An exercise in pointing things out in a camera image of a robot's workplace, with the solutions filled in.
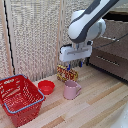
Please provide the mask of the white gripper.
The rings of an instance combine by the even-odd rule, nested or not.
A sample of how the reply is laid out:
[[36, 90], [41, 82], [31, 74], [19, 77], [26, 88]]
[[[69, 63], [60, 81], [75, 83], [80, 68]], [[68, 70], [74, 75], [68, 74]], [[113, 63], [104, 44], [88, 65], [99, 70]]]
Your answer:
[[[69, 62], [77, 59], [85, 59], [89, 57], [92, 53], [92, 41], [86, 43], [79, 43], [75, 48], [71, 44], [62, 46], [60, 48], [59, 59], [62, 62]], [[82, 60], [79, 61], [78, 66], [81, 68], [83, 66]], [[68, 64], [68, 70], [72, 68], [72, 64]]]

